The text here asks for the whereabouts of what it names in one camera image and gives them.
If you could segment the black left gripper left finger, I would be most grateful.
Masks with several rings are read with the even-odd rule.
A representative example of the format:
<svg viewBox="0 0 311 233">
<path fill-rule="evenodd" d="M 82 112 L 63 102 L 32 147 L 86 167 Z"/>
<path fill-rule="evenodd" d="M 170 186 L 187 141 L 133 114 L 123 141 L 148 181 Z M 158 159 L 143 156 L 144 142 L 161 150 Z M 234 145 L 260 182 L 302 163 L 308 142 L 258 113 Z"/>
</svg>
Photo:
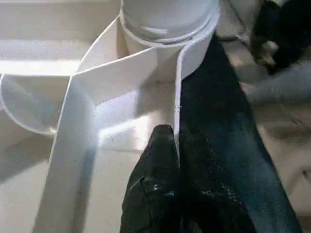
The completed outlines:
<svg viewBox="0 0 311 233">
<path fill-rule="evenodd" d="M 129 177 L 120 232 L 177 233 L 180 222 L 179 163 L 173 129 L 157 125 Z"/>
</svg>

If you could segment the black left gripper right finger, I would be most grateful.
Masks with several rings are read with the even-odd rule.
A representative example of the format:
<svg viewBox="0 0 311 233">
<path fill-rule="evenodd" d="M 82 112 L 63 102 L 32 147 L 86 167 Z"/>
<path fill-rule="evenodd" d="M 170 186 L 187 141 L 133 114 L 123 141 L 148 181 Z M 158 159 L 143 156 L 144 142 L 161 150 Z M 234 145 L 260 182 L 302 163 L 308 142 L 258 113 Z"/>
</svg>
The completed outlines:
<svg viewBox="0 0 311 233">
<path fill-rule="evenodd" d="M 184 192 L 184 227 L 192 233 L 254 233 L 255 226 L 209 138 L 182 126 L 180 172 Z"/>
</svg>

